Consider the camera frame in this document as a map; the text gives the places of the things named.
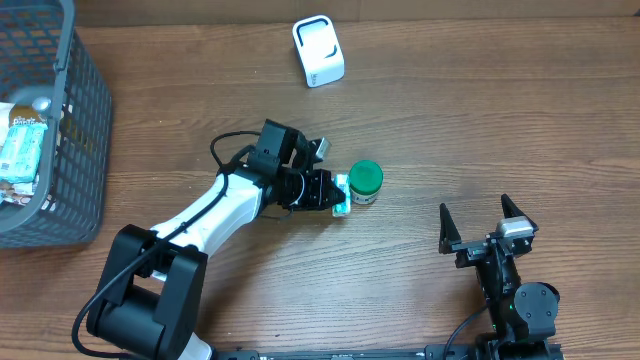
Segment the green lid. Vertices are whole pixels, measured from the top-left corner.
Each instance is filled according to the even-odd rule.
[[[371,195],[382,186],[382,169],[371,160],[358,161],[349,171],[351,189],[360,195]]]

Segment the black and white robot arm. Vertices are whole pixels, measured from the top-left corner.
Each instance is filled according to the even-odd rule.
[[[224,137],[212,142],[218,162],[213,147]],[[302,211],[344,202],[346,195],[331,181],[331,172],[313,169],[329,147],[326,139],[307,141],[299,131],[267,120],[256,145],[221,164],[211,189],[183,212],[151,230],[133,225],[122,229],[96,295],[74,324],[76,348],[103,358],[209,360],[211,347],[193,333],[208,259],[269,204]],[[246,163],[240,161],[244,155]],[[164,281],[161,294],[135,285],[134,276]],[[85,315],[89,333],[127,353],[84,348],[77,332]]]

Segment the wooden table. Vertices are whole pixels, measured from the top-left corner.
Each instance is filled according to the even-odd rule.
[[[116,104],[104,225],[84,247],[0,252],[0,359],[82,358],[71,323],[115,233],[194,201],[217,170],[212,137],[265,118],[328,137],[328,169],[378,161],[385,184],[347,219],[236,233],[200,309],[197,331],[218,348],[445,342],[482,299],[474,270],[438,254],[438,205],[477,239],[508,193],[541,228],[520,275],[562,294],[553,341],[571,360],[640,357],[640,19],[338,24],[346,76],[317,89],[290,29],[81,29]],[[458,341],[489,330],[481,318]]]

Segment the plastic crate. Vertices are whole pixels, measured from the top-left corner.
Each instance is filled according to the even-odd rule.
[[[102,221],[111,94],[74,24],[72,0],[0,0],[0,101],[52,100],[38,187],[0,204],[0,248],[88,242]]]

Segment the wooden wall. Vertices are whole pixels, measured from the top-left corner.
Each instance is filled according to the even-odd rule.
[[[640,0],[76,0],[78,24],[135,26],[335,21],[631,16]]]

